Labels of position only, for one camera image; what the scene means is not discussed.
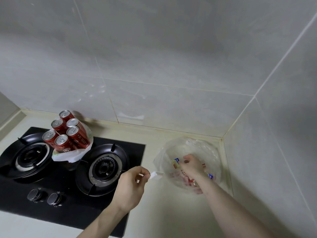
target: plastic bag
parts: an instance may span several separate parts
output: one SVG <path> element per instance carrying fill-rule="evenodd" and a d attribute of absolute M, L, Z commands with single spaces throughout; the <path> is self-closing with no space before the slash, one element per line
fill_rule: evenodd
<path fill-rule="evenodd" d="M 93 133 L 91 132 L 90 128 L 83 122 L 81 122 L 83 127 L 86 130 L 87 137 L 90 141 L 90 145 L 87 148 L 79 148 L 73 151 L 69 151 L 66 153 L 58 153 L 55 149 L 52 154 L 52 159 L 54 161 L 68 161 L 69 163 L 75 163 L 80 160 L 90 149 L 93 145 Z"/>
<path fill-rule="evenodd" d="M 173 165 L 174 159 L 183 161 L 183 156 L 192 154 L 197 157 L 205 167 L 206 175 L 216 183 L 221 181 L 221 162 L 219 152 L 212 145 L 203 140 L 181 137 L 167 142 L 155 157 L 153 163 L 157 171 L 163 172 L 164 177 L 171 183 L 191 193 L 202 194 L 201 189 L 194 180 L 184 173 L 181 168 Z"/>

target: gray wall tile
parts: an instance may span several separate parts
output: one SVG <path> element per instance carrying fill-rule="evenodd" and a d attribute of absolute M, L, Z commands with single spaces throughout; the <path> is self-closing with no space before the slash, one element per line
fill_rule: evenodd
<path fill-rule="evenodd" d="M 317 218 L 317 22 L 257 95 L 292 172 Z"/>
<path fill-rule="evenodd" d="M 19 108 L 0 92 L 0 125 Z"/>
<path fill-rule="evenodd" d="M 251 97 L 105 80 L 119 122 L 222 137 Z"/>
<path fill-rule="evenodd" d="M 102 78 L 2 68 L 0 91 L 21 108 L 117 121 Z"/>
<path fill-rule="evenodd" d="M 224 137 L 233 194 L 277 237 L 317 228 L 256 100 Z"/>
<path fill-rule="evenodd" d="M 76 0 L 105 78 L 256 93 L 316 0 Z"/>
<path fill-rule="evenodd" d="M 0 67 L 100 76 L 73 0 L 1 0 Z"/>

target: person's left hand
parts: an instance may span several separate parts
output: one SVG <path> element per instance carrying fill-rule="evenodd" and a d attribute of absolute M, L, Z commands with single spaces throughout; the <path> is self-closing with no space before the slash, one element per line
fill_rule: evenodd
<path fill-rule="evenodd" d="M 150 172 L 142 166 L 133 167 L 123 173 L 120 176 L 111 204 L 128 213 L 139 204 L 144 193 L 144 186 L 149 178 Z"/>

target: silver can top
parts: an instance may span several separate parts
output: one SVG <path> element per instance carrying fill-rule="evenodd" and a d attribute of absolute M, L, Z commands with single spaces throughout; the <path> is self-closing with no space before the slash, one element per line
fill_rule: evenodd
<path fill-rule="evenodd" d="M 63 120 L 62 119 L 56 119 L 51 123 L 52 128 L 57 128 L 59 126 L 61 126 L 63 124 Z"/>
<path fill-rule="evenodd" d="M 67 129 L 66 134 L 68 136 L 73 136 L 73 135 L 77 134 L 78 131 L 79 131 L 79 128 L 77 126 L 73 126 L 73 127 L 70 127 L 69 129 Z"/>
<path fill-rule="evenodd" d="M 78 124 L 79 120 L 78 119 L 70 119 L 67 121 L 66 125 L 67 127 L 73 127 L 76 126 Z"/>
<path fill-rule="evenodd" d="M 70 111 L 69 111 L 69 110 L 61 111 L 60 114 L 59 114 L 59 116 L 60 116 L 61 118 L 65 118 L 65 117 L 67 117 L 68 115 L 70 115 Z"/>
<path fill-rule="evenodd" d="M 62 145 L 62 144 L 65 144 L 67 140 L 68 140 L 67 135 L 60 135 L 56 138 L 55 144 Z"/>
<path fill-rule="evenodd" d="M 43 134 L 42 140 L 50 140 L 55 135 L 56 135 L 56 132 L 54 130 L 49 130 Z"/>

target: white countertop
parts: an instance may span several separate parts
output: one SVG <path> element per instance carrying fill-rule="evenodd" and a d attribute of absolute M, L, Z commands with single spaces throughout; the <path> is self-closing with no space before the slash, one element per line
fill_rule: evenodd
<path fill-rule="evenodd" d="M 1 140 L 0 154 L 31 126 L 50 128 L 51 120 L 57 116 L 41 111 L 23 112 L 26 117 Z M 221 139 L 108 121 L 88 121 L 94 123 L 92 126 L 86 122 L 94 136 L 146 144 L 141 165 L 150 172 L 155 171 L 153 159 L 167 141 L 180 136 L 207 140 L 218 148 L 221 155 L 223 178 L 220 186 L 232 195 Z M 80 229 L 0 211 L 0 237 L 69 238 L 76 237 L 80 232 Z M 129 214 L 124 237 L 223 237 L 223 234 L 204 195 L 180 192 L 162 178 L 149 180 L 146 184 L 140 204 Z"/>

